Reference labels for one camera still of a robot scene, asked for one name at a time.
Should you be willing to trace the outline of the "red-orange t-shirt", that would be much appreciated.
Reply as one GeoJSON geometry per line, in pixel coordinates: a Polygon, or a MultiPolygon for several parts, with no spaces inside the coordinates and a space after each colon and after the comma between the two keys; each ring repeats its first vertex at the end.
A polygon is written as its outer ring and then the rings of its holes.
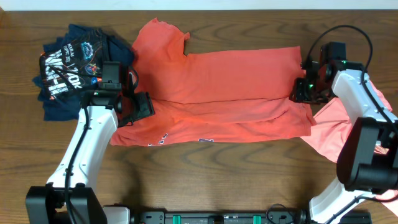
{"type": "Polygon", "coordinates": [[[114,146],[189,141],[258,142],[308,136],[315,124],[307,104],[289,99],[303,77],[299,47],[184,54],[189,34],[153,19],[132,49],[138,90],[155,113],[117,129],[114,146]]]}

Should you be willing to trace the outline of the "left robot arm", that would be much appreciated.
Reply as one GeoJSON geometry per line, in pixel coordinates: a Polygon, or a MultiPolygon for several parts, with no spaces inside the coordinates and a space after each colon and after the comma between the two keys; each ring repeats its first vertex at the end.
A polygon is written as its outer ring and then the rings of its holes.
{"type": "Polygon", "coordinates": [[[155,113],[149,94],[136,92],[138,83],[132,66],[105,62],[100,82],[75,91],[80,96],[76,130],[47,183],[26,195],[30,223],[134,223],[127,206],[101,206],[95,188],[112,135],[155,113]]]}

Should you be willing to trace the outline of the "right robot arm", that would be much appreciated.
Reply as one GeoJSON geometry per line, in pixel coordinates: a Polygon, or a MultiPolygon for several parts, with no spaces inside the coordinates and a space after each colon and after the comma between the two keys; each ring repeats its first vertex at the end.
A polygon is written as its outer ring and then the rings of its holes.
{"type": "Polygon", "coordinates": [[[338,156],[336,179],[298,211],[293,223],[339,223],[359,203],[397,189],[397,117],[372,88],[365,66],[346,58],[346,46],[329,42],[320,59],[307,58],[306,74],[289,96],[296,103],[327,103],[337,97],[353,125],[338,156]]]}

